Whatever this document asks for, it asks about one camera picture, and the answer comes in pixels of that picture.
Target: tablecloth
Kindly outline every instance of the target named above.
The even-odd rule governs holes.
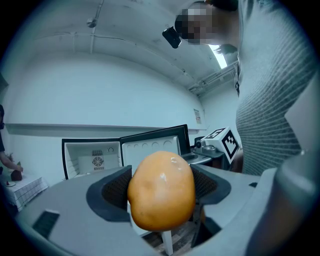
[[[24,173],[22,174],[22,180],[14,181],[14,186],[6,186],[7,179],[1,176],[0,180],[6,199],[10,204],[16,205],[19,212],[31,199],[49,187],[42,177],[26,175]]]

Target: white wall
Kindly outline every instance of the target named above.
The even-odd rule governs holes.
[[[51,186],[65,177],[62,138],[122,137],[188,124],[193,144],[197,130],[206,128],[193,94],[151,69],[104,55],[34,59],[9,85],[4,101],[6,152],[13,152],[26,174],[42,176]]]
[[[106,55],[42,56],[14,97],[10,124],[205,129],[195,119],[194,109],[202,109],[196,96],[151,69]]]
[[[221,85],[202,97],[200,101],[204,108],[204,118],[207,125],[206,132],[202,132],[202,136],[215,129],[229,126],[241,144],[236,126],[238,100],[233,81]]]

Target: white box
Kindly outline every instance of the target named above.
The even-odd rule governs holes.
[[[239,149],[239,144],[230,127],[216,129],[201,140],[205,141],[205,145],[213,145],[217,150],[224,152],[229,164]]]

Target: person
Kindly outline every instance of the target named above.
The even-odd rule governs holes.
[[[236,127],[243,151],[232,170],[261,175],[299,154],[285,114],[319,61],[289,11],[276,0],[206,0],[182,10],[174,26],[190,44],[220,45],[221,54],[238,52]]]
[[[5,115],[5,110],[4,107],[2,105],[0,105],[0,127],[3,128],[3,120],[4,120],[4,115]],[[0,133],[0,161],[1,163],[9,168],[9,169],[13,169],[13,170],[17,170],[19,172],[23,172],[24,169],[20,166],[17,165],[15,163],[13,163],[5,154],[5,147],[2,141],[2,137],[1,137],[1,133]]]

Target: ceiling pipe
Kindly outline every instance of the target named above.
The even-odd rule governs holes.
[[[134,45],[135,47],[139,47],[139,48],[142,48],[144,49],[145,51],[147,52],[150,52],[154,55],[156,55],[157,57],[163,59],[164,61],[166,61],[168,64],[170,64],[171,66],[173,66],[174,68],[176,68],[177,70],[179,70],[181,72],[181,75],[185,75],[189,78],[191,78],[193,81],[194,81],[194,85],[198,84],[197,81],[191,76],[189,75],[183,68],[180,68],[178,66],[176,66],[175,64],[171,63],[168,59],[166,59],[165,57],[163,57],[162,55],[159,55],[157,52],[143,46],[143,45],[140,45],[136,42],[133,42],[133,41],[130,41],[130,40],[127,40],[127,39],[122,39],[122,38],[118,38],[118,37],[112,37],[112,36],[106,36],[106,35],[103,35],[103,34],[92,34],[92,33],[78,33],[78,32],[58,32],[58,33],[54,33],[54,34],[51,34],[51,35],[44,35],[44,36],[39,36],[39,37],[36,37],[34,40],[40,40],[40,39],[45,39],[45,38],[50,38],[50,37],[56,37],[56,36],[73,36],[73,35],[76,35],[76,36],[90,36],[90,37],[94,37],[94,38],[105,38],[105,39],[113,39],[113,40],[121,40],[121,41],[125,41],[129,44],[132,44]]]
[[[72,50],[73,53],[76,53],[76,32],[72,33]]]
[[[98,24],[98,19],[99,19],[99,14],[100,14],[100,11],[101,11],[101,7],[104,4],[104,1],[105,0],[101,0],[101,2],[98,5],[98,8],[96,10],[96,13],[95,13],[95,22],[97,24]],[[94,28],[92,29],[92,32],[91,32],[90,54],[92,54],[93,51],[94,51],[96,27],[97,27],[97,25],[94,26]]]
[[[219,88],[219,87],[221,87],[221,86],[224,86],[224,85],[230,83],[230,81],[231,81],[231,80],[227,80],[227,81],[225,81],[225,82],[223,82],[223,83],[221,83],[221,84],[219,84],[219,85],[217,85],[217,86],[214,86],[214,87],[210,88],[210,89],[207,90],[207,91],[202,91],[202,92],[199,93],[199,96],[198,96],[198,97],[199,97],[199,98],[202,98],[205,94],[208,94],[208,93],[212,92],[213,90],[215,90],[215,89],[217,89],[217,88]]]
[[[188,88],[189,91],[193,90],[192,92],[196,92],[198,90],[201,89],[205,89],[207,87],[210,86],[210,84],[214,83],[215,81],[223,78],[224,76],[226,76],[227,74],[230,74],[231,72],[233,72],[236,68],[236,64],[237,61],[231,63],[230,65],[228,65],[226,68],[219,70],[216,73],[210,74],[207,77],[201,79],[200,81],[198,81],[197,83],[193,84],[192,86],[190,86]]]

